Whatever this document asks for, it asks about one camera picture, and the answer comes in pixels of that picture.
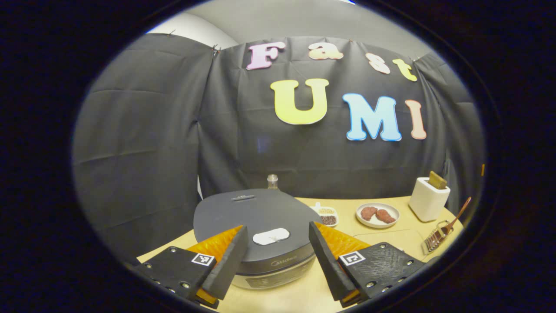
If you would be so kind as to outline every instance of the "ceiling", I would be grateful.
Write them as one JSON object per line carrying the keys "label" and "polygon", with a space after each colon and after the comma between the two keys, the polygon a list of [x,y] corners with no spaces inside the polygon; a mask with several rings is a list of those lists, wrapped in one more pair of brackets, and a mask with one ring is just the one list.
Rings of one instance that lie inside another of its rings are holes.
{"label": "ceiling", "polygon": [[432,51],[394,22],[338,0],[211,0],[184,13],[205,19],[238,43],[326,36],[365,42],[413,59]]}

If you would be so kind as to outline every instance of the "white plate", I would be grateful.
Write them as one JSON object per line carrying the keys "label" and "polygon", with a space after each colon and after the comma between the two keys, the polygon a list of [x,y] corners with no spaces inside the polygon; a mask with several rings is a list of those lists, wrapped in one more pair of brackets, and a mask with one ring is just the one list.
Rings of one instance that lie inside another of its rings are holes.
{"label": "white plate", "polygon": [[[336,212],[336,210],[335,210],[333,207],[321,207],[321,206],[320,206],[320,202],[317,202],[317,203],[315,203],[315,206],[314,206],[314,207],[310,207],[310,208],[313,209],[313,211],[315,211],[320,217],[323,217],[323,216],[334,216],[334,217],[336,218],[336,223],[335,223],[335,224],[326,225],[326,226],[334,227],[334,226],[338,225],[338,222],[340,221],[340,219],[338,218],[338,213]],[[333,213],[324,213],[324,214],[320,214],[320,213],[319,213],[319,210],[320,210],[320,209],[329,209],[329,210],[332,210]]]}
{"label": "white plate", "polygon": [[[396,220],[391,222],[391,223],[384,223],[383,221],[376,218],[376,214],[373,214],[373,216],[371,217],[371,220],[366,221],[366,220],[363,219],[363,217],[361,217],[361,210],[363,210],[366,207],[375,207],[379,210],[380,209],[386,210],[388,212],[388,214],[390,214],[390,216],[392,216]],[[400,219],[400,212],[396,208],[394,208],[393,206],[389,206],[388,204],[378,203],[378,202],[365,203],[365,204],[360,205],[359,208],[357,208],[357,211],[355,211],[355,215],[357,216],[357,219],[359,220],[359,222],[361,222],[362,224],[367,225],[369,227],[373,227],[373,228],[390,227],[390,226],[394,225],[396,222],[398,222],[398,220]]]}

